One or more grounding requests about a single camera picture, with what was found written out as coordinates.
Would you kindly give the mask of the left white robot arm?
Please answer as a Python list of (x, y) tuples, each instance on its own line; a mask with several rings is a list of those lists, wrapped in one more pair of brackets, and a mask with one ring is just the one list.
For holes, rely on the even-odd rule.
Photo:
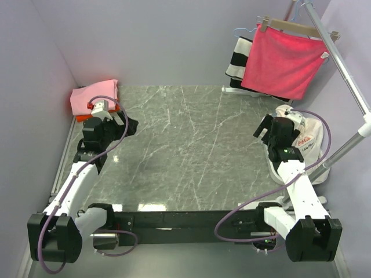
[(75, 262), (82, 244), (93, 232), (111, 232), (116, 226), (110, 204), (91, 204), (78, 216), (78, 211), (101, 173), (111, 150), (111, 143), (119, 144), (122, 137), (133, 136), (137, 120), (119, 111), (119, 124), (114, 118), (92, 117), (83, 122), (82, 138), (68, 178), (57, 196), (42, 213), (33, 214), (27, 222), (30, 255), (34, 261)]

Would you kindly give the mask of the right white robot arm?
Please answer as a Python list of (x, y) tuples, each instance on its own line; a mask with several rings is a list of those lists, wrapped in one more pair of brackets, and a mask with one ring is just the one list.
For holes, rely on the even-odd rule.
[(330, 217), (312, 187), (304, 158), (293, 146), (299, 134), (292, 120), (271, 115), (266, 115), (254, 132), (254, 137), (262, 136), (268, 164), (280, 176), (294, 209), (294, 216), (290, 216), (281, 204), (261, 202), (254, 224), (261, 231), (274, 228), (285, 239), (291, 261), (330, 262), (336, 256), (343, 228), (338, 219)]

